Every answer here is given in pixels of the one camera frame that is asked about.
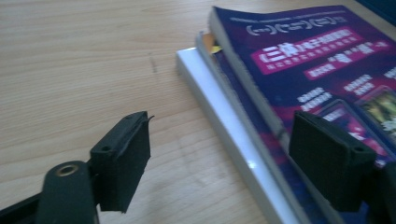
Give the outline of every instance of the book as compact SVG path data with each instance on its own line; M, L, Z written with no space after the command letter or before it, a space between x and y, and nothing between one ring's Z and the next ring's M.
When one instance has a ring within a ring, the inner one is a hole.
M259 14L214 7L209 27L288 151L295 110L322 116L395 160L396 44L343 6Z
M298 215L281 190L272 157L263 155L268 151L259 150L257 135L247 130L245 121L234 110L234 102L212 76L198 49L178 51L177 70L191 87L269 223L307 223L304 214Z

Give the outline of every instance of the wood grain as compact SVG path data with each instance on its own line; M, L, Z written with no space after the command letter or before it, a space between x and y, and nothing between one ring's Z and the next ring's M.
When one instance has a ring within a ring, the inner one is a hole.
M44 173L147 110L152 158L127 214L102 223L265 223L200 106L177 74L214 5L271 12L354 1L6 0L0 2L0 209L38 193Z

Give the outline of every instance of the stack of books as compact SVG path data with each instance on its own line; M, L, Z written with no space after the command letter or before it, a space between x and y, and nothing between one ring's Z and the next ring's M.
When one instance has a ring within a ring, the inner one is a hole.
M378 169L395 161L395 41L343 6L213 7L209 30L177 53L177 69L269 222L365 223L367 205L335 211L290 158L293 114L340 126L376 152Z

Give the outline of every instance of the book cover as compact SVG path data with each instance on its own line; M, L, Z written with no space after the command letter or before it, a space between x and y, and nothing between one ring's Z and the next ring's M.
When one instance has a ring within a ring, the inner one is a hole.
M396 44L343 6L269 14L214 7L209 26L287 149L293 114L321 115L394 161Z

